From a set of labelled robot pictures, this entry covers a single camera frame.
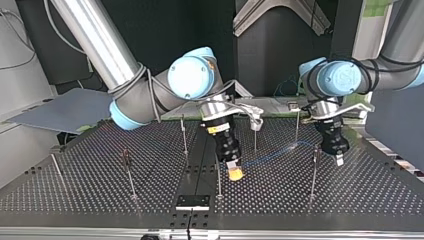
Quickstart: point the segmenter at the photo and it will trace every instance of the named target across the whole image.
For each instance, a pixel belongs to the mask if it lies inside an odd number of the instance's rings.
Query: black cable
[[[7,69],[12,69],[12,68],[24,66],[24,65],[30,63],[34,58],[35,58],[35,52],[32,53],[31,58],[28,59],[27,61],[20,63],[20,64],[17,64],[17,65],[13,65],[13,66],[1,67],[0,70],[7,70]]]
[[[408,65],[417,65],[417,64],[421,65],[421,64],[424,63],[423,60],[417,61],[417,62],[400,62],[400,61],[396,61],[396,60],[390,59],[390,58],[384,56],[383,54],[380,54],[380,57],[384,61],[386,61],[386,62],[394,63],[394,64],[398,64],[398,65],[405,65],[405,66],[408,66]]]
[[[374,85],[367,92],[374,91],[375,88],[377,87],[378,83],[380,82],[380,69],[378,67],[378,64],[375,62],[374,59],[371,59],[370,62],[374,66],[374,69],[375,69],[375,71],[374,71],[375,80],[374,80]]]

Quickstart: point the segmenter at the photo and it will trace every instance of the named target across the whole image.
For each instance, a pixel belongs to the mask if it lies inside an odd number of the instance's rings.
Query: cable
[[[27,61],[14,65],[14,66],[8,66],[8,67],[1,67],[0,70],[6,70],[6,69],[12,69],[12,68],[17,68],[17,67],[21,67],[23,65],[26,65],[28,63],[30,63],[33,59],[35,58],[35,52],[32,53],[32,56],[30,59],[28,59]]]
[[[299,144],[299,145],[305,145],[307,147],[314,147],[314,144],[311,144],[309,142],[302,141],[302,140],[299,140],[296,143]],[[282,149],[280,149],[280,150],[278,150],[278,151],[276,151],[274,153],[271,153],[271,154],[266,155],[264,157],[258,158],[258,159],[254,160],[254,161],[245,162],[245,163],[243,163],[243,166],[242,167],[247,168],[247,167],[250,167],[250,166],[255,165],[255,164],[267,162],[267,161],[272,160],[273,158],[276,158],[278,156],[281,156],[282,154],[284,154],[286,152],[289,152],[291,150],[293,150],[293,145],[284,147],[284,148],[282,148]],[[331,156],[330,154],[328,154],[326,152],[323,152],[323,153],[326,154],[329,157],[333,157],[333,156]]]
[[[380,54],[380,57],[381,57],[382,59],[384,59],[384,61],[386,61],[386,62],[394,63],[394,64],[398,64],[398,65],[405,65],[405,66],[408,66],[408,65],[416,65],[416,64],[421,65],[421,64],[423,64],[423,60],[421,60],[421,61],[416,61],[416,62],[400,62],[400,61],[392,60],[392,59],[390,59],[390,58],[388,58],[388,57],[384,56],[383,54]]]
[[[27,47],[30,51],[34,51],[34,48],[31,46],[31,43],[29,41],[29,37],[28,37],[28,32],[25,29],[24,23],[22,21],[22,19],[14,12],[8,10],[8,9],[4,9],[4,8],[0,8],[0,11],[2,12],[2,19],[3,21],[6,23],[6,25],[15,33],[15,35],[18,37],[19,41],[25,45],[25,47]],[[19,35],[18,31],[15,29],[15,27],[12,25],[12,23],[9,21],[9,19],[7,19],[6,14],[10,14],[11,16],[13,16],[14,18],[16,18],[20,24],[22,25],[22,29],[25,32],[26,35],[26,42],[24,39],[22,39],[21,35]]]
[[[84,86],[82,85],[80,80],[77,80],[77,83],[80,85],[81,89],[84,89]]]
[[[59,29],[57,29],[56,25],[54,24],[51,12],[50,12],[50,7],[49,7],[49,0],[44,0],[44,8],[46,10],[46,14],[47,14],[47,18],[49,19],[50,25],[52,26],[53,30],[56,32],[57,36],[60,37],[60,39],[62,39],[62,41],[64,41],[69,47],[73,48],[75,51],[78,51],[82,54],[85,55],[85,52],[81,49],[79,49],[78,47],[75,47],[74,45],[72,45],[72,43],[70,43],[60,32]]]
[[[154,112],[155,117],[158,120],[158,122],[160,122],[161,120],[160,120],[159,111],[157,109],[157,101],[155,100],[155,96],[154,96],[153,83],[156,83],[157,85],[159,85],[159,87],[161,87],[163,90],[165,90],[167,93],[171,94],[172,96],[174,96],[178,99],[182,99],[184,101],[195,101],[195,102],[207,101],[205,103],[219,102],[219,103],[224,103],[224,104],[227,104],[227,105],[232,105],[232,106],[236,106],[238,108],[241,108],[240,106],[233,104],[233,103],[210,99],[210,98],[213,98],[214,96],[217,96],[217,95],[225,92],[227,89],[229,89],[231,86],[233,86],[236,83],[235,80],[230,80],[230,81],[226,82],[221,90],[219,90],[219,91],[217,91],[213,94],[207,95],[207,96],[202,97],[202,98],[197,98],[197,99],[185,99],[185,98],[182,98],[182,97],[178,96],[177,94],[175,94],[171,89],[169,89],[167,86],[165,86],[159,80],[157,80],[154,76],[152,76],[150,70],[146,66],[142,65],[141,63],[139,63],[139,65],[140,65],[140,68],[135,73],[133,79],[131,79],[128,82],[118,86],[115,89],[109,90],[108,93],[114,95],[115,101],[118,100],[125,93],[127,93],[147,72],[146,81],[147,81],[147,84],[148,84],[148,87],[149,87],[149,92],[150,92],[149,94],[150,94],[150,99],[151,99],[151,102],[152,102],[153,112]],[[249,117],[251,117],[251,119],[253,119],[257,123],[257,121],[253,118],[253,116],[249,112],[247,112],[247,114],[249,115]]]

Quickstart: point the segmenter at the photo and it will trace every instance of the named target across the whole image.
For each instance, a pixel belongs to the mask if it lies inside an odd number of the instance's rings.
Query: white wall
[[[0,0],[0,8],[18,13],[15,0]],[[21,36],[19,22],[10,18]],[[0,19],[0,68],[31,58],[28,50]],[[53,131],[4,123],[26,106],[53,96],[38,59],[14,69],[0,70],[0,188],[49,154],[57,144]]]
[[[1,0],[0,7],[18,13],[14,0]],[[19,22],[9,19],[24,36]],[[4,21],[0,21],[0,68],[25,62],[31,56],[31,51],[16,39]],[[38,59],[19,68],[0,70],[0,115],[51,96],[50,86]]]

